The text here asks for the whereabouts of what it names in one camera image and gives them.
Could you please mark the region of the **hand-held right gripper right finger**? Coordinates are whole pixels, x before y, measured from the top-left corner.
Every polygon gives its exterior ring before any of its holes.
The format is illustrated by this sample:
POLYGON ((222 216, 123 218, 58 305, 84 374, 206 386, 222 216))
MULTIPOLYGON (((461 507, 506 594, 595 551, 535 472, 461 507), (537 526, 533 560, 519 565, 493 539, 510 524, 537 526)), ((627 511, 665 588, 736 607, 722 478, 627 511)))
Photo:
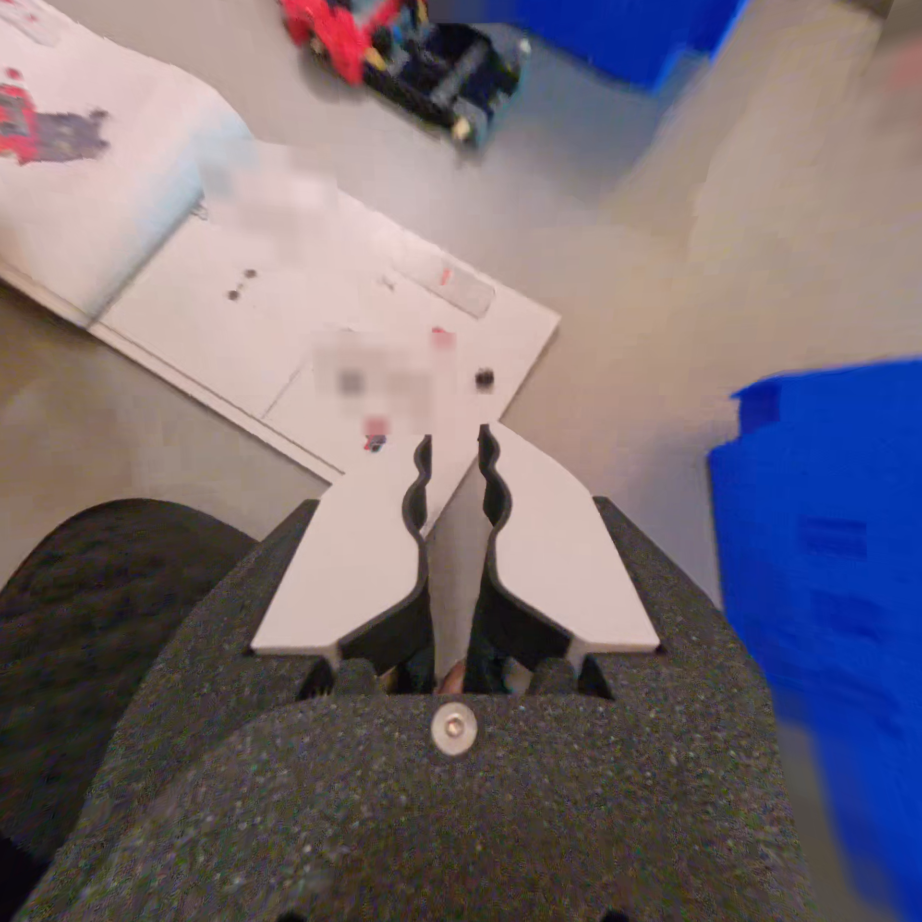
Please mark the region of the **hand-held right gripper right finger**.
POLYGON ((660 638, 589 490, 501 423, 483 425, 478 444, 490 642, 514 659, 656 651, 660 638))

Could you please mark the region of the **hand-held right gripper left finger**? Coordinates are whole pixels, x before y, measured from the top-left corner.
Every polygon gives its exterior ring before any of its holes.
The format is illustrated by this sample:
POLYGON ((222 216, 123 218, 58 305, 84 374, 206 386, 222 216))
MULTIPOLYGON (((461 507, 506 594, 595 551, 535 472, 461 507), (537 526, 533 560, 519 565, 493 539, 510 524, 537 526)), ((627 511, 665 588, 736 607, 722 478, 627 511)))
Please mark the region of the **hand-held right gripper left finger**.
POLYGON ((324 493, 250 643, 256 655, 408 659, 432 644, 421 529, 432 438, 390 437, 324 493))

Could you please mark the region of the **white lego instruction booklet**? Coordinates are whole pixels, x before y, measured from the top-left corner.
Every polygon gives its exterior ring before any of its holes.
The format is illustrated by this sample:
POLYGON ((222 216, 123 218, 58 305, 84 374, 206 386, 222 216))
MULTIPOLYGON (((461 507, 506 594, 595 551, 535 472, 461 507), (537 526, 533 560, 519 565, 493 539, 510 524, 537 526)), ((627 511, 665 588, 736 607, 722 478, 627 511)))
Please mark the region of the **white lego instruction booklet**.
POLYGON ((2 280, 328 481, 432 432, 430 531, 559 316, 52 6, 1 63, 2 280))

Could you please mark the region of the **red and black lego car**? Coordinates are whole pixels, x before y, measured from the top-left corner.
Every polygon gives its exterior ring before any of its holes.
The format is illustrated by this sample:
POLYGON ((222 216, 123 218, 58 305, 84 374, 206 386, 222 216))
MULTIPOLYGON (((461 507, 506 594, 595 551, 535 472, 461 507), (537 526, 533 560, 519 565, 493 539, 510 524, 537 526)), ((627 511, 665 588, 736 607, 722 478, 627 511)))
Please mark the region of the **red and black lego car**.
POLYGON ((432 2, 279 1, 292 42, 351 86, 365 86, 456 146, 480 148, 520 91, 532 44, 497 43, 432 2))

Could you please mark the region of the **black quilted cushion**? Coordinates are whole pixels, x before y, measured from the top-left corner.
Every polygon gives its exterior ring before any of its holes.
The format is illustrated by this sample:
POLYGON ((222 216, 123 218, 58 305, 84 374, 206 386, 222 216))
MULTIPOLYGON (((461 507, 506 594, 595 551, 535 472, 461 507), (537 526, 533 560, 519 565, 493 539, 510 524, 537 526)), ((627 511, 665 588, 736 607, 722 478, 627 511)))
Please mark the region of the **black quilted cushion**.
POLYGON ((2 587, 2 920, 73 831, 162 648, 254 546, 175 502, 109 501, 56 526, 2 587))

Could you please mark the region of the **blue plastic bin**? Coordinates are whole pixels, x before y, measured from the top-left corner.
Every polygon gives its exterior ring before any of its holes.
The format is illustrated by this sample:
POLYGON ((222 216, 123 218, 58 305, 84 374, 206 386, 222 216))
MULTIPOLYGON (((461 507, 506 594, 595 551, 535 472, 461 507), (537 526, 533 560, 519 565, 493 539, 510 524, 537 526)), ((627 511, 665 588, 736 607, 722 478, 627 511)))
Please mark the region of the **blue plastic bin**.
POLYGON ((747 1, 522 1, 509 24, 634 89, 657 90, 686 56, 713 60, 747 1))
POLYGON ((813 740, 852 887, 920 920, 920 358, 732 397, 708 456, 725 615, 813 740))

